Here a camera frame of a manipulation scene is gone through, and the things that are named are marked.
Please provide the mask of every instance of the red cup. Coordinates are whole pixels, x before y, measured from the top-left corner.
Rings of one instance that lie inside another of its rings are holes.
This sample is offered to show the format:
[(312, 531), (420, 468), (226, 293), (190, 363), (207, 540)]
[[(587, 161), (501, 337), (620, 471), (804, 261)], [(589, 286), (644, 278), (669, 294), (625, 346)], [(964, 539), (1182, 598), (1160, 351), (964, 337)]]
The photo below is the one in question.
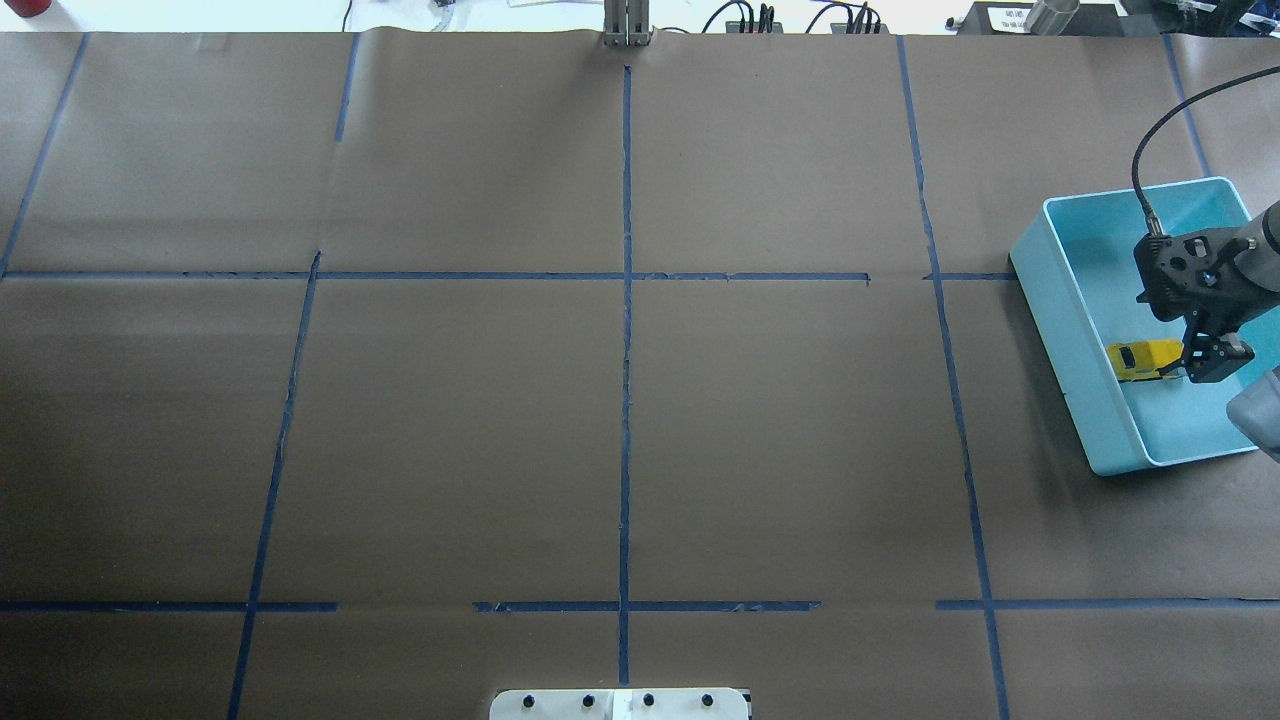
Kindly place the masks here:
[(33, 18), (49, 9), (54, 0), (4, 0), (19, 18)]

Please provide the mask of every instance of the metal bracket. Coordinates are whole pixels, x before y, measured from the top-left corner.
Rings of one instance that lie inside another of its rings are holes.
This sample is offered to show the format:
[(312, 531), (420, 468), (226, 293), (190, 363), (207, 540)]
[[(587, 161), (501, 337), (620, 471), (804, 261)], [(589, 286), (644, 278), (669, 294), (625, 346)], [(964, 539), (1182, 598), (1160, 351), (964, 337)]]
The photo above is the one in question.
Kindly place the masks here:
[(506, 691), (489, 720), (750, 720), (750, 697), (732, 688)]
[(649, 45), (649, 0), (604, 0), (604, 45)]

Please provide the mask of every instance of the label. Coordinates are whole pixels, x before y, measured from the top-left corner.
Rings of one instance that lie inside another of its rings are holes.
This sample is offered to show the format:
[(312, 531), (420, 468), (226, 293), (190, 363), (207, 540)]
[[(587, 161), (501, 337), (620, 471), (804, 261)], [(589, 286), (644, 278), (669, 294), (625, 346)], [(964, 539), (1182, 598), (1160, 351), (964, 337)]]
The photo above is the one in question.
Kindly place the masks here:
[(987, 8), (987, 17), (991, 18), (991, 29), (996, 32), (1016, 32), (1027, 35), (1025, 8)]

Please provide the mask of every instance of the metal cylinder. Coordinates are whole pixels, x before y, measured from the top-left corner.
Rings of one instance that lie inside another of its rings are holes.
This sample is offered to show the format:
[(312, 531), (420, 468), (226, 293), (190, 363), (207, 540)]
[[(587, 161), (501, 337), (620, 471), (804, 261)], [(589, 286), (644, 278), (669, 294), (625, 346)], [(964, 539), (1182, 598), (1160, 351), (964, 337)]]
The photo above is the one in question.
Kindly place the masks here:
[(1080, 9), (1080, 0), (1036, 0), (1027, 14), (1027, 32), (1032, 35), (1062, 35)]
[(1240, 228), (1240, 237), (1257, 240), (1257, 247), (1235, 256), (1235, 269), (1253, 284), (1280, 292), (1280, 202), (1267, 208)]

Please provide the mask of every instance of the light blue bin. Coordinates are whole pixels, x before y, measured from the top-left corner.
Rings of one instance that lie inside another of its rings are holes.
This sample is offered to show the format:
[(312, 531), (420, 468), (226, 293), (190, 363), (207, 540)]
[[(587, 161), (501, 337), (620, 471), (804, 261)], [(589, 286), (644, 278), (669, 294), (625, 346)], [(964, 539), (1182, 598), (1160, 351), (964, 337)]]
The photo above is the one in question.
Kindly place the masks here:
[[(1240, 227), (1249, 214), (1226, 178), (1147, 188), (1165, 232)], [(1133, 247), (1146, 232), (1132, 190), (1053, 197), (1010, 252), (1089, 466), (1100, 475), (1257, 450), (1226, 418), (1226, 402), (1280, 364), (1280, 311), (1244, 325), (1257, 357), (1221, 383), (1119, 383), (1106, 346), (1181, 340), (1135, 301)]]

